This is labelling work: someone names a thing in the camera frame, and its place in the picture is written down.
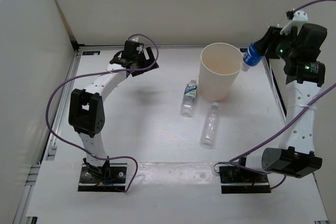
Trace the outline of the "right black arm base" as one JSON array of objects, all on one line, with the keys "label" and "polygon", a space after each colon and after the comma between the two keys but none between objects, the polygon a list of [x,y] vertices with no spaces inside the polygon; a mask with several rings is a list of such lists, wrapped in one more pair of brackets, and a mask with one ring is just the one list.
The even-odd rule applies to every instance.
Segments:
[{"label": "right black arm base", "polygon": [[219,167],[222,194],[271,193],[267,175],[250,172],[236,166]]}]

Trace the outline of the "clear bottle blue label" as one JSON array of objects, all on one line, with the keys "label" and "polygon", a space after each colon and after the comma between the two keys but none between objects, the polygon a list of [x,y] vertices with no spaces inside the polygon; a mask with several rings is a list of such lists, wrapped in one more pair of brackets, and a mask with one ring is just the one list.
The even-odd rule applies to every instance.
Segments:
[{"label": "clear bottle blue label", "polygon": [[251,67],[258,65],[264,55],[259,50],[257,43],[252,43],[243,55],[242,71],[247,72]]}]

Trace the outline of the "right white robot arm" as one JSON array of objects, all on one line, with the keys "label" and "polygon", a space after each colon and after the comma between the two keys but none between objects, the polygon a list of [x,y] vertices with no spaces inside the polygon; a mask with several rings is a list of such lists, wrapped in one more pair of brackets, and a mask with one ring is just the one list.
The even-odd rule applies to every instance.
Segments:
[{"label": "right white robot arm", "polygon": [[313,99],[320,94],[326,67],[317,60],[320,47],[327,37],[323,26],[305,23],[292,26],[289,33],[271,26],[266,34],[250,45],[244,62],[250,64],[255,56],[280,58],[285,62],[288,107],[286,126],[280,132],[282,140],[277,148],[266,148],[260,155],[245,154],[239,159],[236,177],[247,182],[255,173],[278,173],[302,178],[322,166],[322,158],[315,156],[313,125],[316,107]]}]

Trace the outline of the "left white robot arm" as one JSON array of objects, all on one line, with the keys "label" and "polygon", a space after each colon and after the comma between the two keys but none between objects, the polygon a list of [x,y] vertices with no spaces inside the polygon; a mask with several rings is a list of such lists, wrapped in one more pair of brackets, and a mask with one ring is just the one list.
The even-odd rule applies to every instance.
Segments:
[{"label": "left white robot arm", "polygon": [[129,75],[135,77],[158,68],[154,61],[151,47],[144,48],[140,42],[127,40],[124,49],[110,60],[106,74],[84,89],[74,89],[71,93],[68,121],[89,152],[83,159],[89,174],[99,182],[108,180],[111,171],[101,137],[105,124],[104,101]]}]

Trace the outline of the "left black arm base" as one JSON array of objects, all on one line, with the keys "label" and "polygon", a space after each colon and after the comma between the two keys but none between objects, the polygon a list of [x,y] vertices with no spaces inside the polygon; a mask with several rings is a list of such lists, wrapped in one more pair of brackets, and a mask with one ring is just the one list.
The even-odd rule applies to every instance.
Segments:
[{"label": "left black arm base", "polygon": [[126,163],[112,163],[102,176],[94,174],[83,164],[78,182],[78,191],[121,193],[125,190]]}]

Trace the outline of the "clear bottle green white label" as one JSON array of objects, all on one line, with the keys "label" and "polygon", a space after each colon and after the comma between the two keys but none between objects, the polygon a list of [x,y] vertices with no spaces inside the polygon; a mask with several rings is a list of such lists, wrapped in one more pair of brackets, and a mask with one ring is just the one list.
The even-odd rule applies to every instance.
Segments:
[{"label": "clear bottle green white label", "polygon": [[193,115],[198,85],[196,80],[191,80],[187,83],[181,103],[181,114],[186,117]]}]

